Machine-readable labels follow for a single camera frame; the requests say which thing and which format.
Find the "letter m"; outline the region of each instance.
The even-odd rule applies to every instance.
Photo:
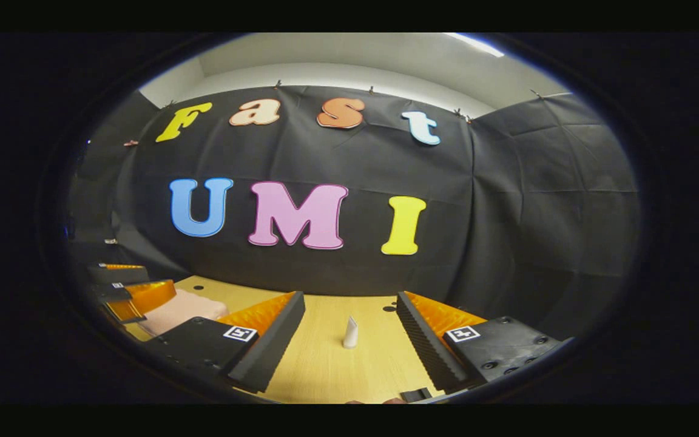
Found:
[[[258,196],[258,214],[255,233],[249,241],[258,246],[274,246],[279,242],[272,227],[274,223],[289,246],[293,246],[309,225],[309,235],[303,245],[310,249],[339,249],[344,241],[339,238],[339,208],[349,191],[341,185],[318,185],[303,201],[300,208],[293,203],[283,183],[258,182],[252,185]]]

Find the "ceiling light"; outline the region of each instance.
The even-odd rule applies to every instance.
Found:
[[[482,52],[490,53],[496,58],[500,58],[503,56],[502,52],[499,52],[496,48],[490,46],[489,44],[485,44],[484,42],[477,41],[476,39],[471,39],[467,36],[463,36],[460,33],[444,32],[444,35],[452,36],[455,39],[460,39],[460,41],[467,42],[469,45],[478,48]]]

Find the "small black object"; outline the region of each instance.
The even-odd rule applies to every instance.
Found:
[[[256,340],[256,330],[194,317],[145,341],[144,347],[168,365],[188,368],[194,376],[218,384]]]
[[[432,398],[433,396],[430,395],[430,391],[428,391],[428,387],[422,387],[419,390],[405,391],[405,392],[400,394],[400,397],[404,401],[406,401],[407,404],[410,404],[411,402],[429,399],[429,398]]]
[[[131,293],[119,282],[103,285],[91,285],[92,295],[99,299],[99,302],[125,302],[131,300]]]
[[[150,281],[150,275],[144,266],[108,269],[105,263],[95,263],[88,266],[88,273],[95,284],[111,284],[113,282],[130,284]]]
[[[511,317],[488,320],[472,325],[470,329],[476,335],[461,332],[455,335],[458,330],[452,330],[444,334],[444,341],[469,368],[471,378],[480,384],[529,365],[560,344]]]
[[[231,384],[252,393],[266,391],[274,371],[285,354],[293,334],[299,329],[306,307],[303,291],[296,291],[271,324],[266,334],[228,373]]]
[[[399,293],[396,312],[436,390],[454,390],[470,380],[460,362],[436,337],[403,291]]]

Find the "blue letter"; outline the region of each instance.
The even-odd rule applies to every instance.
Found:
[[[430,128],[428,126],[436,127],[436,121],[429,119],[424,112],[405,112],[402,113],[401,116],[408,119],[408,129],[411,130],[411,135],[416,138],[417,141],[430,144],[430,146],[435,146],[441,142],[441,138],[430,135]]]
[[[169,184],[174,227],[190,236],[206,237],[220,232],[225,222],[225,192],[233,185],[233,180],[224,177],[206,180],[204,186],[209,190],[209,218],[202,223],[191,217],[191,193],[198,183],[193,179],[174,180]]]

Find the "wooden table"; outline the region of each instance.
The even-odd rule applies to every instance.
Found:
[[[233,313],[279,291],[231,285],[192,276],[175,284],[181,290],[223,302]],[[404,391],[436,390],[395,312],[395,296],[347,297],[305,295],[306,311],[266,393],[256,396],[288,404],[380,404]],[[344,349],[342,340],[352,316],[359,327],[357,348]],[[136,324],[127,329],[139,340],[150,336]]]

